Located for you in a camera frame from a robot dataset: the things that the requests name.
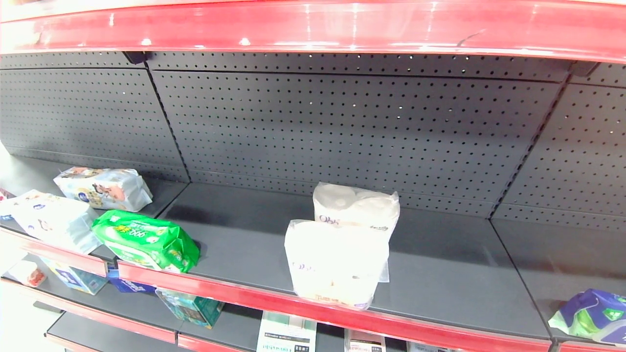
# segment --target gray shelf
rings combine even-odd
[[[311,197],[190,184],[162,213],[201,245],[190,274],[293,294],[284,250],[291,219],[313,219]],[[491,224],[402,209],[390,241],[391,282],[372,310],[471,329],[550,336]]]
[[[58,162],[49,162],[33,158],[15,157],[12,155],[3,157],[3,169],[0,172],[0,187],[9,192],[20,195],[31,189],[51,193],[63,197],[63,193],[53,179],[62,171],[74,165]],[[152,203],[146,205],[140,214],[156,217],[172,200],[187,186],[181,182],[164,181],[158,179],[145,179],[148,188],[152,191]],[[105,210],[96,210],[103,214]],[[15,220],[2,221],[2,226],[13,231],[25,233]],[[115,258],[113,252],[106,246],[96,248],[92,253],[106,261],[112,262]]]
[[[499,219],[493,225],[546,324],[562,303],[586,289],[626,296],[623,233]],[[550,332],[559,341],[593,343]]]
[[[189,352],[175,344],[63,313],[46,333],[101,352]]]
[[[257,349],[262,316],[262,311],[226,304],[213,329],[205,329],[196,324],[186,322],[180,327],[179,332],[242,351],[254,352]],[[389,352],[406,351],[406,343],[404,341],[387,338],[386,343]],[[343,352],[344,330],[337,326],[318,323],[316,351]]]
[[[36,256],[29,254],[25,260],[36,262],[47,276],[36,289],[68,301],[91,307],[159,328],[177,331],[182,321],[176,318],[156,295],[138,292],[119,292],[107,283],[98,294],[92,296],[65,286],[63,282]],[[13,279],[9,274],[3,275]]]

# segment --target blue box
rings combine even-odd
[[[224,303],[166,289],[156,289],[156,295],[165,303],[176,318],[213,328],[220,317]]]
[[[157,289],[154,286],[140,284],[139,282],[120,279],[120,271],[112,266],[109,266],[109,273],[106,275],[109,282],[112,283],[119,292],[142,292],[142,293],[154,293]]]
[[[40,257],[53,273],[68,286],[79,291],[96,295],[108,281],[106,277],[98,276],[90,272],[82,271],[71,267],[67,264],[52,261],[50,259]]]

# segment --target product packaging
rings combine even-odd
[[[224,303],[214,299],[157,288],[156,295],[176,318],[211,329],[220,317]]]
[[[29,287],[37,287],[46,279],[37,264],[31,261],[19,261],[9,269],[9,275]]]
[[[92,229],[118,257],[150,269],[187,272],[200,257],[191,237],[167,220],[109,210]]]
[[[10,193],[4,188],[0,188],[0,220],[9,221],[13,220],[11,216],[10,202],[6,201],[9,198],[15,198],[15,195]]]
[[[379,230],[388,242],[400,216],[397,192],[389,195],[324,182],[313,191],[313,205],[316,221],[370,227]],[[387,263],[379,282],[389,282]]]
[[[142,292],[142,293],[154,293],[157,289],[154,286],[140,284],[139,282],[124,280],[120,278],[120,271],[109,265],[109,270],[106,273],[106,277],[109,282],[115,286],[119,292]]]
[[[285,251],[298,296],[367,309],[389,257],[389,244],[368,227],[292,220]]]
[[[316,333],[315,321],[264,311],[257,352],[315,352]]]
[[[57,247],[89,254],[101,245],[91,231],[98,214],[86,203],[30,190],[8,200],[27,234]]]
[[[570,299],[548,321],[564,333],[626,347],[626,297],[588,289]]]
[[[451,348],[443,348],[443,347],[435,347],[429,344],[422,344],[417,342],[406,343],[406,351],[407,352],[457,352],[455,349]]]
[[[386,352],[385,338],[380,335],[345,329],[345,352]]]
[[[108,281],[106,277],[98,276],[90,272],[76,269],[67,264],[52,261],[47,258],[40,257],[49,268],[55,273],[66,286],[77,289],[79,291],[96,295]]]
[[[148,186],[132,168],[72,167],[54,178],[65,197],[96,209],[138,212],[152,203]]]

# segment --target red shelf edge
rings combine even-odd
[[[282,0],[140,6],[2,23],[0,53],[316,51],[497,54],[626,63],[623,18],[626,6],[569,0]]]
[[[178,334],[178,345],[196,352],[241,352],[240,349],[226,347],[181,333]]]
[[[78,316],[82,316],[84,318],[95,320],[99,323],[131,331],[133,333],[145,335],[169,343],[176,343],[176,332],[174,331],[157,328],[156,326],[150,326],[148,324],[139,323],[138,321],[133,321],[130,319],[122,318],[121,316],[116,316],[114,314],[82,306],[78,303],[65,300],[46,292],[38,291],[37,289],[31,287],[23,286],[5,278],[0,278],[0,281],[4,284],[14,286],[24,295],[31,296],[38,301],[48,304],[52,307],[56,307],[58,309],[70,312]]]
[[[623,348],[609,345],[597,345],[592,343],[582,343],[567,341],[560,344],[558,352],[618,352],[625,351]]]
[[[106,276],[108,269],[104,260],[100,258],[51,246],[33,237],[22,235],[18,232],[3,228],[0,228],[0,236],[8,239],[9,243],[13,243],[18,248],[36,256],[62,262],[82,271],[91,272],[100,276]]]
[[[523,338],[457,328],[374,311],[353,311],[325,306],[289,294],[256,289],[188,274],[154,271],[118,262],[123,279],[165,289],[213,298],[264,311],[294,314],[342,328],[381,334],[392,338],[423,342],[467,352],[547,352],[549,340]]]
[[[82,344],[78,344],[75,342],[72,342],[70,340],[64,339],[64,338],[60,338],[58,336],[55,335],[51,335],[49,333],[46,333],[46,339],[52,343],[58,344],[62,347],[67,348],[68,350],[72,351],[72,352],[98,352],[95,349],[91,349],[89,347],[85,347]]]

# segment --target green wet wipes package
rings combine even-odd
[[[91,230],[121,259],[154,270],[187,272],[200,257],[191,237],[167,220],[109,210]]]

